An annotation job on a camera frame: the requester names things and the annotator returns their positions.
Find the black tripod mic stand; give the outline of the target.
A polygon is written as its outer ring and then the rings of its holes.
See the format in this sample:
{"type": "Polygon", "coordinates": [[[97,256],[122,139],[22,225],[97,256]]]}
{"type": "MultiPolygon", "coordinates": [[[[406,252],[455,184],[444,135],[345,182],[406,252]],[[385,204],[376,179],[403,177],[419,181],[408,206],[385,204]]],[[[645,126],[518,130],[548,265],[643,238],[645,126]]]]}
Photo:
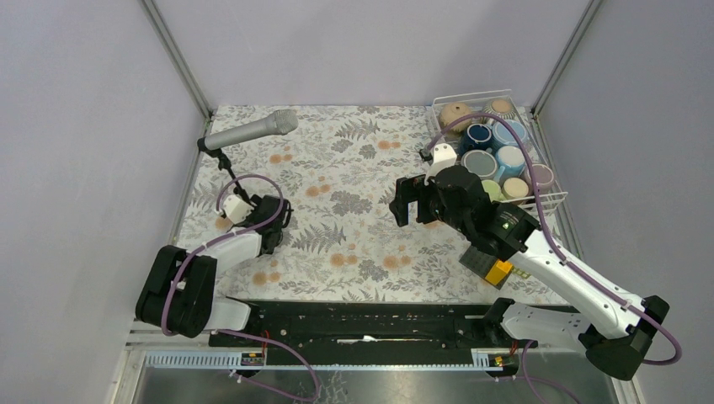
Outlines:
{"type": "Polygon", "coordinates": [[[249,205],[251,204],[250,197],[247,193],[247,191],[242,187],[242,185],[236,181],[236,174],[232,170],[232,162],[229,159],[229,157],[225,154],[225,152],[222,149],[217,149],[213,151],[213,156],[214,158],[217,159],[218,163],[218,169],[221,171],[225,171],[229,178],[232,180],[232,192],[234,195],[239,197],[242,201],[248,203],[249,205]]]}

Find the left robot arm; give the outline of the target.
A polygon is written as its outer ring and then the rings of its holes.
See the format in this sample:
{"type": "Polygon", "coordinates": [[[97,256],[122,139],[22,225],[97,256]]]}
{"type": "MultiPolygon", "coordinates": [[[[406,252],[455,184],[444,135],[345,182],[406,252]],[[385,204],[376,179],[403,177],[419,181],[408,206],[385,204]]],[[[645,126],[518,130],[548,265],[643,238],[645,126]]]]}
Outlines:
{"type": "Polygon", "coordinates": [[[138,321],[187,338],[229,329],[242,346],[258,341],[261,324],[250,316],[250,305],[215,292],[218,275],[274,253],[283,240],[292,213],[290,201],[257,195],[252,201],[253,210],[196,254],[172,245],[158,251],[136,303],[138,321]]]}

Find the silver microphone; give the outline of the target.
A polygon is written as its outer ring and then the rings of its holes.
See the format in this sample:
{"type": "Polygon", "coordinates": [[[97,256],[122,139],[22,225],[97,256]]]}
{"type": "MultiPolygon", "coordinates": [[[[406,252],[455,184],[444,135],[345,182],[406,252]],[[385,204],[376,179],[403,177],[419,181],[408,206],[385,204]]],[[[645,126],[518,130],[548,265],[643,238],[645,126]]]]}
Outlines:
{"type": "Polygon", "coordinates": [[[241,144],[265,136],[283,136],[295,130],[298,125],[295,110],[280,109],[261,120],[200,138],[197,140],[197,147],[201,152],[213,152],[222,149],[222,147],[241,144]]]}

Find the dark blue cup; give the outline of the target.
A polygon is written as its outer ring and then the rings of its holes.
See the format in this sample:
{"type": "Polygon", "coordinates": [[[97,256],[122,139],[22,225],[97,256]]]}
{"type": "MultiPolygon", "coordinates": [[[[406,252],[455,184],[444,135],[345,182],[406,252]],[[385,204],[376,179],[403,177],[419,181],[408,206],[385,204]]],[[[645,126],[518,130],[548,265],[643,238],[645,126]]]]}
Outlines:
{"type": "Polygon", "coordinates": [[[489,125],[471,124],[463,132],[457,153],[463,155],[473,150],[486,151],[493,144],[493,132],[489,125]]]}

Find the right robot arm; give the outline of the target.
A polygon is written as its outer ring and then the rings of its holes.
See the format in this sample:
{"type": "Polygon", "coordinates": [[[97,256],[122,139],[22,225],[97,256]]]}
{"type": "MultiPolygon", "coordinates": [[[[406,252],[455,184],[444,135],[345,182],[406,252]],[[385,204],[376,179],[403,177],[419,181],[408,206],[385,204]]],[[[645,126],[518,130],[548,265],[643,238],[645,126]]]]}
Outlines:
{"type": "Polygon", "coordinates": [[[517,205],[492,201],[481,179],[461,166],[433,177],[399,178],[389,204],[398,226],[441,221],[460,232],[478,252],[514,264],[564,298],[574,313],[537,309],[500,298],[482,325],[488,343],[503,347],[512,339],[566,348],[598,370],[632,380],[647,363],[654,337],[662,331],[669,303],[641,297],[609,281],[549,240],[545,228],[517,205]]]}

